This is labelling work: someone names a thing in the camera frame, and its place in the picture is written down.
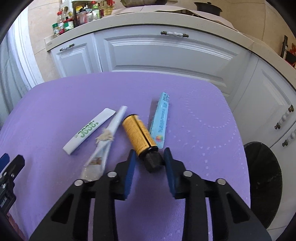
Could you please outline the pink cloth on stove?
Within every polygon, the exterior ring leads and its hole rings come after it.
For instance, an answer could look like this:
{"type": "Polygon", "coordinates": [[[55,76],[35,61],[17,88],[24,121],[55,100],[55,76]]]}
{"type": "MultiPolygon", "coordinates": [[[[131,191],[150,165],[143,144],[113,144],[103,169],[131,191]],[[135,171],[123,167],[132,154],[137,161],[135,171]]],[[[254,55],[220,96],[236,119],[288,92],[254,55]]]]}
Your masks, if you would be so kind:
{"type": "Polygon", "coordinates": [[[203,18],[203,19],[213,21],[215,23],[219,23],[233,30],[236,30],[236,28],[234,28],[234,26],[228,20],[222,18],[221,16],[206,13],[203,11],[190,10],[190,9],[182,8],[179,6],[167,6],[167,5],[135,6],[131,8],[115,9],[112,11],[111,15],[115,16],[115,15],[131,14],[131,13],[151,13],[151,12],[175,13],[175,14],[183,14],[188,16],[195,16],[198,18],[203,18]]]}

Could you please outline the black lined trash bin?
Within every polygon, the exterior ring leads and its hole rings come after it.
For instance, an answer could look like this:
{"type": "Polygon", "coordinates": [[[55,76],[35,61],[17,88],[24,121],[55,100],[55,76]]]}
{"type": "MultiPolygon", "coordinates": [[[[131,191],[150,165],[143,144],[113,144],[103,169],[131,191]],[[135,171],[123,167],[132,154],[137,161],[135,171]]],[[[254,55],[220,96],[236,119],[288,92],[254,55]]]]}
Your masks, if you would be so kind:
{"type": "Polygon", "coordinates": [[[282,197],[282,172],[272,150],[261,142],[244,145],[251,210],[265,228],[274,220],[282,197]]]}

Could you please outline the light grey curtain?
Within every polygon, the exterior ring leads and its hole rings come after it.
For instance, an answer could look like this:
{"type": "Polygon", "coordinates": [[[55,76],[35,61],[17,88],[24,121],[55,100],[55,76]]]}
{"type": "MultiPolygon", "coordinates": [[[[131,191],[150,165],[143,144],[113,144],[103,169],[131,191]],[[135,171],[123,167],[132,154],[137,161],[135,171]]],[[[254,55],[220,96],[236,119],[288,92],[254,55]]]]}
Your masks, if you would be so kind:
{"type": "Polygon", "coordinates": [[[1,42],[1,126],[31,88],[16,56],[14,36],[10,27],[1,42]]]}

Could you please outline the purple tablecloth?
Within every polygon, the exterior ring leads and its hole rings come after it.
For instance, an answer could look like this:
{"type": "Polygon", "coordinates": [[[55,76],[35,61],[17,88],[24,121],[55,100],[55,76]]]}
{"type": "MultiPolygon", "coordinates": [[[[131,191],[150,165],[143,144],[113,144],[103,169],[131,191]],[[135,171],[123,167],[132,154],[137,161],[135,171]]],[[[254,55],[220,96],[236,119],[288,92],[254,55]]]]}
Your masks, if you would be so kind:
{"type": "Polygon", "coordinates": [[[166,129],[161,132],[165,147],[201,178],[227,180],[250,204],[240,133],[215,85],[157,73],[86,74],[34,87],[1,128],[1,153],[25,160],[10,211],[25,237],[80,177],[104,130],[113,132],[105,171],[127,159],[132,145],[121,121],[137,114],[149,126],[162,93],[169,95],[166,129]]]}

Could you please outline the cooking oil bottle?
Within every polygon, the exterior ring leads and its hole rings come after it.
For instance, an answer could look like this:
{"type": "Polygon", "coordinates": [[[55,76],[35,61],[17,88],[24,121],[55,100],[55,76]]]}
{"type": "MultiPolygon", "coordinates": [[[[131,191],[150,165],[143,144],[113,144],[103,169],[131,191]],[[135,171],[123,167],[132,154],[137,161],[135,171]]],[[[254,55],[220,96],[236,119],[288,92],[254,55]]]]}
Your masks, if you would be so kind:
{"type": "Polygon", "coordinates": [[[115,2],[113,0],[104,0],[102,3],[103,15],[110,16],[114,10],[115,2]]]}

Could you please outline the yellow label dark bottle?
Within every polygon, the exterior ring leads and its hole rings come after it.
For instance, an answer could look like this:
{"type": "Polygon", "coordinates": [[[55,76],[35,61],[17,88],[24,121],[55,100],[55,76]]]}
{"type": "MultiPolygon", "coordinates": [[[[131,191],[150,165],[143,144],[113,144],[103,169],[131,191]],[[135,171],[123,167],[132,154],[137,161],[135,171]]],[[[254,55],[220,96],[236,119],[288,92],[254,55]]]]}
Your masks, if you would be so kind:
{"type": "Polygon", "coordinates": [[[138,115],[131,114],[127,116],[123,120],[122,126],[146,170],[149,173],[158,171],[163,165],[163,158],[147,127],[138,115]]]}

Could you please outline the light blue sachet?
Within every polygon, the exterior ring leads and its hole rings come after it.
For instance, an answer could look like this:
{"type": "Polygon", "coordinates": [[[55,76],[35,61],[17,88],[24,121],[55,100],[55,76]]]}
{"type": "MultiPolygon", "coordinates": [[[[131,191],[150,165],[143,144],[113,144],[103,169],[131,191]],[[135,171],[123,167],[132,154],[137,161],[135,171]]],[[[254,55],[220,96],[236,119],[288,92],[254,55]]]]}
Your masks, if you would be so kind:
{"type": "Polygon", "coordinates": [[[162,92],[149,129],[149,133],[159,149],[164,147],[169,100],[170,96],[166,92],[162,92]]]}

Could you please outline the black lidded pot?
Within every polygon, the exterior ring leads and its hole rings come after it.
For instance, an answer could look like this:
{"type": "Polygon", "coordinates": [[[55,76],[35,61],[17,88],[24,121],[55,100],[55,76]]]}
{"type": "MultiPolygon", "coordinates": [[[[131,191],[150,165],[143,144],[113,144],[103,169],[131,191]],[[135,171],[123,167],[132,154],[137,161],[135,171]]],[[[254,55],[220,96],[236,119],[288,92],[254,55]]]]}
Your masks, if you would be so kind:
{"type": "Polygon", "coordinates": [[[197,11],[202,11],[202,12],[209,13],[216,16],[220,16],[220,14],[222,13],[221,8],[213,5],[210,2],[206,2],[206,3],[194,2],[194,4],[196,5],[197,11]]]}

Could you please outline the white green lettered tube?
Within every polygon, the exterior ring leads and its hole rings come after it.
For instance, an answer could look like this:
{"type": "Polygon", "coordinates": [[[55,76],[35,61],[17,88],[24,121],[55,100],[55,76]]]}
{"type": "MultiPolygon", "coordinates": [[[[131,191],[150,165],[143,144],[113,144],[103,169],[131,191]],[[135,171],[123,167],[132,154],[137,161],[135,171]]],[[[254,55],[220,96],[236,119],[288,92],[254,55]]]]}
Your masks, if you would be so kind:
{"type": "Polygon", "coordinates": [[[89,121],[81,130],[79,130],[63,147],[63,150],[71,155],[95,130],[116,113],[115,110],[105,108],[91,121],[89,121]]]}

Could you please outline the dark olive oil bottle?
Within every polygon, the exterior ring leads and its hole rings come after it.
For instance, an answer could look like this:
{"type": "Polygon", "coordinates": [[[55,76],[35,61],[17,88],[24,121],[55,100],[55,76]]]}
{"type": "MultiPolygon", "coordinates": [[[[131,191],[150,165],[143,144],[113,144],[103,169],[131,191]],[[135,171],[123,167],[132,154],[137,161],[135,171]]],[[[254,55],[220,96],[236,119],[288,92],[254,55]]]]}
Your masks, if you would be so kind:
{"type": "Polygon", "coordinates": [[[287,55],[287,49],[288,49],[287,41],[288,41],[288,37],[285,35],[284,40],[282,42],[282,48],[281,48],[281,54],[280,54],[280,57],[283,59],[285,59],[287,55]]]}

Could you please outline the silver white torn wrapper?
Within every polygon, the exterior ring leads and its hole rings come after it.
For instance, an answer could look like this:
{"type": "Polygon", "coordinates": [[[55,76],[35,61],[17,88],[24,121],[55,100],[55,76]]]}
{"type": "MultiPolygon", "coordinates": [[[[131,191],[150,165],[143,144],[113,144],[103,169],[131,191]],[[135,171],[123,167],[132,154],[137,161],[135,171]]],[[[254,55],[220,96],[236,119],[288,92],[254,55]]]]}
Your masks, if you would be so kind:
{"type": "Polygon", "coordinates": [[[84,164],[80,179],[88,182],[96,181],[104,174],[111,144],[114,141],[115,133],[125,116],[126,110],[127,106],[121,106],[108,127],[96,138],[97,147],[84,164]]]}

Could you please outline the white spice rack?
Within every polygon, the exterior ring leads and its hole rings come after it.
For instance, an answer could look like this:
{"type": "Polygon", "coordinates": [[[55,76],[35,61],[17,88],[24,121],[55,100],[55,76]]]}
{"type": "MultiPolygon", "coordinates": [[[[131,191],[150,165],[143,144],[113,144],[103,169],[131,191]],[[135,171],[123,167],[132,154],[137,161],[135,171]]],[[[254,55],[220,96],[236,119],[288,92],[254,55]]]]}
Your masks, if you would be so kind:
{"type": "Polygon", "coordinates": [[[93,11],[98,1],[62,1],[60,10],[73,20],[74,27],[94,20],[93,11]]]}

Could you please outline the red black container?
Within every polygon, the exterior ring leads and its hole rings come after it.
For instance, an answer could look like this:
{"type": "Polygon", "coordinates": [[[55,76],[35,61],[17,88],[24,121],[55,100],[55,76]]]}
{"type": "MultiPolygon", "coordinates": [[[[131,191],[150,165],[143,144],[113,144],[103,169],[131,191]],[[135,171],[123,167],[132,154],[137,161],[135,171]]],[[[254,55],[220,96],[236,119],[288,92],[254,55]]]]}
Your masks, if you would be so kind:
{"type": "Polygon", "coordinates": [[[292,48],[287,51],[285,60],[295,68],[296,63],[296,46],[292,43],[292,48]]]}

